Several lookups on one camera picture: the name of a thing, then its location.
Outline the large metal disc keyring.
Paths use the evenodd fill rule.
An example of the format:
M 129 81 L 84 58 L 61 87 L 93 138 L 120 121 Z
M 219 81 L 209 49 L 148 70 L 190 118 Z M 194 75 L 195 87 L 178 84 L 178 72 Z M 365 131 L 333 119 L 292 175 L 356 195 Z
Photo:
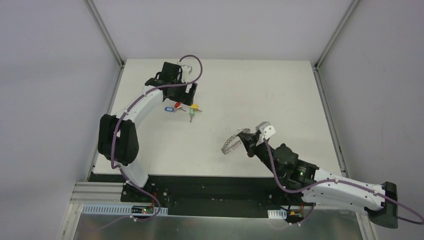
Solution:
M 221 148 L 221 152 L 224 155 L 229 154 L 231 151 L 235 150 L 239 145 L 242 144 L 242 141 L 240 140 L 240 138 L 238 137 L 239 133 L 250 133 L 251 129 L 250 128 L 242 128 L 239 129 L 237 131 L 236 134 L 233 134 L 232 136 L 230 136 L 225 143 L 223 144 L 222 148 Z

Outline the yellow tagged key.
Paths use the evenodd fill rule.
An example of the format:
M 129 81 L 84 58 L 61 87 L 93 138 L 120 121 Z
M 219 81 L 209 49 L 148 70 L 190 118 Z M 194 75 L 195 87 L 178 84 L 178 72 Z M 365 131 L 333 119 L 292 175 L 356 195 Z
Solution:
M 193 109 L 195 112 L 202 112 L 202 110 L 199 109 L 199 106 L 197 104 L 192 104 L 190 108 Z

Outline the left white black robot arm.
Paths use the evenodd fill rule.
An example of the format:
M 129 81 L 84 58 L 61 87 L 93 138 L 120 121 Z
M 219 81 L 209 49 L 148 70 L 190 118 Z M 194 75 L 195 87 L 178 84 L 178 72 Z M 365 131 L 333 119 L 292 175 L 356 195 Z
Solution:
M 146 185 L 149 175 L 137 159 L 137 128 L 167 99 L 187 106 L 193 104 L 197 84 L 189 81 L 192 71 L 191 66 L 181 62 L 164 62 L 161 71 L 145 82 L 139 97 L 116 114 L 104 114 L 100 119 L 97 151 L 135 186 L 133 195 L 140 202 L 149 201 L 153 189 Z

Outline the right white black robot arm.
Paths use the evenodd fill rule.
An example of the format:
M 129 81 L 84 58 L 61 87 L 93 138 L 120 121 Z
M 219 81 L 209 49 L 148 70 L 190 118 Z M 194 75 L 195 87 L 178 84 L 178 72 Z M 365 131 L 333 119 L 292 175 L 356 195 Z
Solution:
M 381 227 L 398 228 L 397 186 L 372 184 L 331 173 L 299 158 L 286 144 L 272 148 L 259 132 L 237 134 L 248 157 L 257 157 L 273 174 L 284 200 L 350 210 Z

